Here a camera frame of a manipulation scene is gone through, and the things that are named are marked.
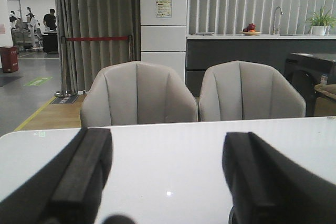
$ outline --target gray floor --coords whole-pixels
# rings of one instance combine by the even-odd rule
[[[0,77],[21,77],[0,87],[0,136],[12,132],[60,90],[58,55],[21,52],[18,65],[14,73],[2,73],[0,69]],[[24,86],[38,77],[52,78],[40,86]]]

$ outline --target white table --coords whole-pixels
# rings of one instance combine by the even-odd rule
[[[336,118],[110,127],[113,163],[95,223],[124,214],[138,224],[226,223],[232,206],[222,169],[227,132],[253,131],[336,184]],[[79,129],[0,138],[0,200],[51,160]]]

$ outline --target red rope barrier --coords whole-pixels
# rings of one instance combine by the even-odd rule
[[[67,41],[107,41],[107,40],[128,40],[128,36],[123,37],[85,37],[66,38]]]

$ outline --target faucet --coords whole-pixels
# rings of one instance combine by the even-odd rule
[[[277,34],[279,33],[279,27],[275,28],[275,14],[277,13],[278,9],[280,9],[280,15],[282,15],[281,7],[278,6],[277,8],[275,8],[274,15],[273,15],[273,34],[275,34],[275,31],[277,31]]]

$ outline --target stanchion post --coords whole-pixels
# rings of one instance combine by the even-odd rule
[[[128,36],[128,47],[129,47],[129,60],[134,61],[134,53],[133,53],[133,36]]]
[[[76,92],[72,91],[71,84],[70,87],[68,85],[68,77],[67,72],[68,69],[68,60],[67,60],[67,41],[65,37],[61,37],[61,57],[60,57],[60,64],[61,64],[61,90],[56,91],[54,95],[56,97],[71,97],[76,95]]]

